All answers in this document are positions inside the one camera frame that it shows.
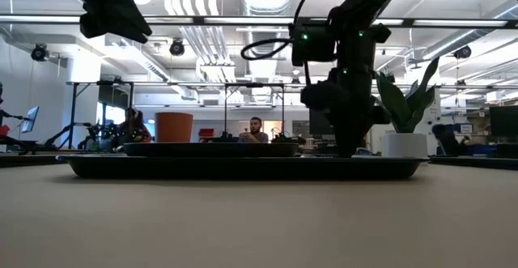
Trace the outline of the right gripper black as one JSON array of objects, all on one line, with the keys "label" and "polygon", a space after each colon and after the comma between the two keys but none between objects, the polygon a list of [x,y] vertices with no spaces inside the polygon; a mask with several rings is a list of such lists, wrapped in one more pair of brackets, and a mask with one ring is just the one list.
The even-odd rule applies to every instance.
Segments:
[{"label": "right gripper black", "polygon": [[[301,101],[309,109],[322,113],[333,127],[338,154],[351,157],[365,147],[365,136],[373,124],[387,125],[390,115],[376,104],[372,95],[376,45],[384,43],[391,31],[382,23],[367,28],[347,28],[338,36],[337,65],[323,82],[307,85]],[[353,147],[349,140],[352,124]]]}]

